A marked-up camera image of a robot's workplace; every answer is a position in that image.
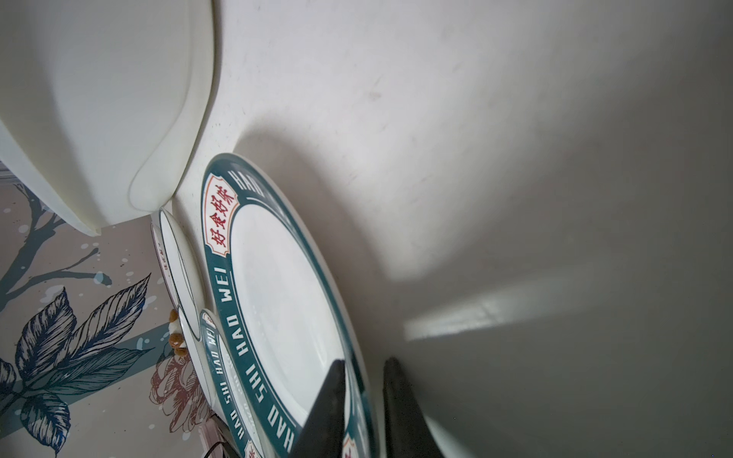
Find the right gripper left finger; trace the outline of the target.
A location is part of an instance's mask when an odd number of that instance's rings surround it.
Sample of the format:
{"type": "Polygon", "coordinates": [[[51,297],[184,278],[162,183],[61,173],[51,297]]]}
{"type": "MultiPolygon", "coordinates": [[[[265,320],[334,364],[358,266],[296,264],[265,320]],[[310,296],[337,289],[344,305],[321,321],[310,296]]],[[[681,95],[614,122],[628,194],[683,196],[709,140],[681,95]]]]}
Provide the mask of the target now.
{"type": "Polygon", "coordinates": [[[290,458],[338,458],[345,434],[346,363],[332,362],[290,458]]]}

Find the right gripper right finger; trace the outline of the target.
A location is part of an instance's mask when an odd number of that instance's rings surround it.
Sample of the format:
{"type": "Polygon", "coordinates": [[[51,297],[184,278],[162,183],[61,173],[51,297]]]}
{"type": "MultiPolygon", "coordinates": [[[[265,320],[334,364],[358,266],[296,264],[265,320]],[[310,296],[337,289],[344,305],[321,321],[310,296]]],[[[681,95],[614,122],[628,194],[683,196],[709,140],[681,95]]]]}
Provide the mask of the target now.
{"type": "Polygon", "coordinates": [[[395,357],[384,364],[383,399],[387,457],[444,457],[395,357]]]}

